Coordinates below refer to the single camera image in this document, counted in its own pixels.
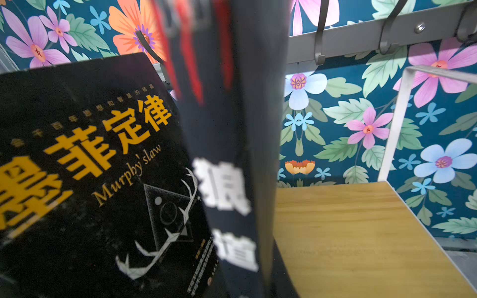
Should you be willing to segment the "black book red spine text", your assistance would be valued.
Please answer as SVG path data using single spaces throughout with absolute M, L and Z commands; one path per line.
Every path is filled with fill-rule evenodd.
M 222 274 L 214 298 L 298 296 L 273 237 L 288 1 L 156 1 Z

